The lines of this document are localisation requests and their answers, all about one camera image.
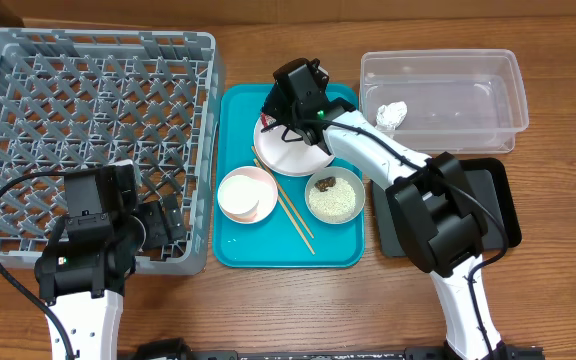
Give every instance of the wooden chopsticks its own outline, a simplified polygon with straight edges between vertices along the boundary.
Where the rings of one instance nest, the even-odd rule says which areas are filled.
[[[257,154],[257,150],[255,149],[254,146],[251,147],[252,148],[252,152],[255,154],[255,156],[257,157],[257,159],[259,159],[259,154]],[[308,235],[310,235],[311,238],[315,238],[315,235],[312,234],[312,231],[310,231],[310,228],[308,227],[308,225],[306,225],[306,222],[304,221],[304,219],[301,217],[301,215],[299,214],[299,211],[297,211],[297,209],[295,208],[295,205],[293,205],[292,201],[290,201],[290,198],[288,197],[288,195],[286,194],[286,192],[284,191],[284,188],[281,187],[281,184],[279,183],[279,181],[277,181],[277,178],[275,177],[275,174],[272,173],[272,171],[266,166],[266,164],[264,164],[263,162],[261,163],[261,165],[263,166],[263,169],[266,170],[266,172],[268,174],[270,174],[270,176],[272,176],[272,178],[275,180],[275,183],[277,183],[277,188],[279,189],[279,191],[281,192],[281,195],[284,196],[284,198],[286,199],[286,201],[288,202],[288,205],[290,205],[290,208],[292,209],[292,211],[295,213],[295,215],[297,215],[297,219],[299,219],[299,222],[301,222],[301,225],[304,226],[304,228],[306,229],[306,231],[308,232]]]
[[[257,156],[257,152],[255,151],[255,148],[253,146],[252,151],[255,153],[255,156]],[[257,165],[258,168],[265,170],[267,173],[270,174],[270,176],[273,177],[273,179],[275,180],[275,183],[277,184],[277,188],[280,190],[281,194],[284,196],[284,198],[286,199],[286,201],[288,202],[288,204],[290,204],[290,207],[292,208],[292,210],[295,212],[295,215],[297,215],[297,218],[299,219],[299,221],[301,221],[301,223],[304,225],[304,228],[306,228],[306,230],[308,231],[308,234],[310,234],[310,236],[314,239],[315,237],[312,235],[312,232],[310,231],[310,228],[308,228],[308,225],[306,225],[306,222],[302,219],[301,215],[299,215],[299,212],[297,211],[297,209],[295,209],[295,206],[292,204],[292,201],[290,201],[290,198],[288,197],[288,195],[286,195],[286,192],[284,191],[284,189],[281,187],[281,185],[279,184],[279,182],[277,181],[277,178],[275,178],[275,176],[273,175],[272,171],[270,171],[270,169],[268,169],[265,164],[262,166],[262,164],[259,163],[259,160],[257,160],[256,158],[253,159],[253,161],[255,162],[255,165]],[[304,243],[306,243],[306,246],[308,246],[308,249],[310,250],[310,252],[315,255],[315,250],[313,250],[312,245],[310,245],[310,242],[308,241],[308,239],[306,238],[306,236],[304,235],[303,231],[301,231],[301,228],[299,227],[299,225],[297,224],[297,222],[295,221],[295,218],[292,216],[292,214],[290,213],[290,210],[288,210],[288,207],[286,206],[286,203],[284,202],[284,200],[281,198],[281,196],[279,196],[277,198],[277,200],[279,200],[279,204],[281,204],[281,207],[284,209],[284,212],[286,213],[286,215],[288,215],[288,218],[290,219],[290,221],[292,222],[293,226],[295,227],[295,229],[297,229],[297,232],[299,233],[299,235],[301,236],[302,240],[304,241]]]

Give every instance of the white bowl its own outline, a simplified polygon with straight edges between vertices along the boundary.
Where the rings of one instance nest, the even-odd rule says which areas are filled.
[[[315,187],[315,183],[317,181],[331,176],[348,181],[348,184],[355,191],[355,209],[352,211],[352,213],[347,219],[341,222],[332,222],[329,219],[320,218],[310,208],[310,198],[308,196],[308,194],[310,194],[310,189]],[[366,202],[366,190],[364,188],[364,183],[361,181],[359,177],[357,177],[357,175],[355,175],[355,173],[342,167],[331,166],[317,172],[316,174],[310,177],[308,183],[306,184],[305,197],[306,197],[306,206],[308,206],[308,210],[310,210],[310,213],[312,213],[317,219],[327,224],[344,224],[356,218],[357,215],[359,215],[361,210],[364,208],[364,204]]]
[[[256,212],[250,218],[242,218],[236,214],[231,214],[228,211],[225,211],[219,201],[221,186],[226,180],[235,175],[244,175],[268,186],[268,191],[265,194],[263,192],[257,194],[259,202],[256,207]],[[228,175],[223,178],[219,184],[219,188],[217,189],[217,203],[219,204],[219,208],[227,218],[239,224],[254,224],[265,219],[275,208],[277,197],[277,184],[275,183],[275,180],[266,171],[255,166],[243,166],[229,172]]]
[[[225,213],[237,219],[248,220],[257,213],[259,181],[246,175],[233,175],[221,182],[217,201]]]

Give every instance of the gray dish rack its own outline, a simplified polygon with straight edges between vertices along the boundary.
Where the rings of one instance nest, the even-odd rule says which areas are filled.
[[[131,159],[142,200],[177,195],[185,238],[138,256],[137,273],[206,263],[211,170],[225,69],[201,32],[0,29],[0,187],[35,171]],[[0,260],[31,268],[67,212],[58,178],[0,202]]]

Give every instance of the teal tray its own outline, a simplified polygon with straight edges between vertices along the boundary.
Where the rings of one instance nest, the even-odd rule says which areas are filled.
[[[224,95],[219,121],[217,188],[230,171],[255,166],[251,150],[253,131],[271,87],[238,85]],[[345,85],[328,85],[327,95],[357,105],[357,96]],[[361,178],[361,172],[346,161],[335,159],[331,166],[345,167]],[[309,240],[316,255],[310,253],[279,203],[267,218],[251,225],[231,221],[215,203],[212,247],[217,259],[238,268],[343,268],[356,264],[365,248],[363,211],[345,224],[323,223],[306,207],[304,191],[308,176],[295,178],[277,173],[275,176],[315,235]]]

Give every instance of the clear plastic container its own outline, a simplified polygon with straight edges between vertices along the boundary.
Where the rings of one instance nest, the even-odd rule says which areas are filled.
[[[366,53],[360,106],[375,124],[377,109],[404,101],[408,114],[384,131],[429,153],[507,153],[528,127],[528,105],[509,50],[411,50]]]

